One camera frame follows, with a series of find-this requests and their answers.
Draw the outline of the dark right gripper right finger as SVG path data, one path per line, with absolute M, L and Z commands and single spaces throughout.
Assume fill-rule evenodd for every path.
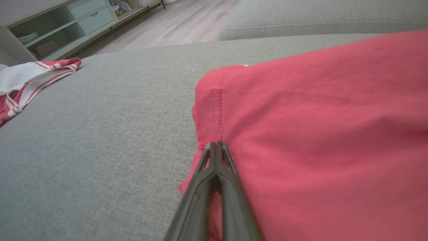
M 218 142 L 217 175 L 221 184 L 224 241 L 264 241 L 237 166 L 225 142 Z

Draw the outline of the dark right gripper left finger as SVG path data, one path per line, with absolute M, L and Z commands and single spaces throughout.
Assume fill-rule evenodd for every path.
M 170 223 L 165 241 L 208 241 L 209 209 L 215 168 L 216 143 L 205 146 L 179 207 Z

